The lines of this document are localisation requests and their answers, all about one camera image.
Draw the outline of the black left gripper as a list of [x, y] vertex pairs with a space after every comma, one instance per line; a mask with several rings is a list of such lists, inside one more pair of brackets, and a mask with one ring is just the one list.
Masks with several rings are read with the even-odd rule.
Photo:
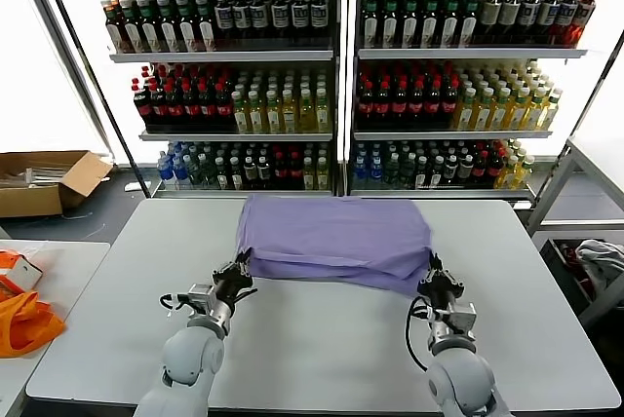
[[234, 260], [213, 271], [215, 296], [226, 304], [235, 304], [240, 292], [253, 287], [248, 252], [240, 252]]

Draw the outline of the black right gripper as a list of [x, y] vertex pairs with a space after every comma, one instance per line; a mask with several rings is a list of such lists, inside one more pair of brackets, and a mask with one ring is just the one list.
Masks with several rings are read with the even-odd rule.
[[419, 293], [429, 299], [434, 309], [447, 310], [456, 298], [462, 296], [462, 281], [444, 267], [436, 253], [430, 253], [427, 270], [419, 283]]

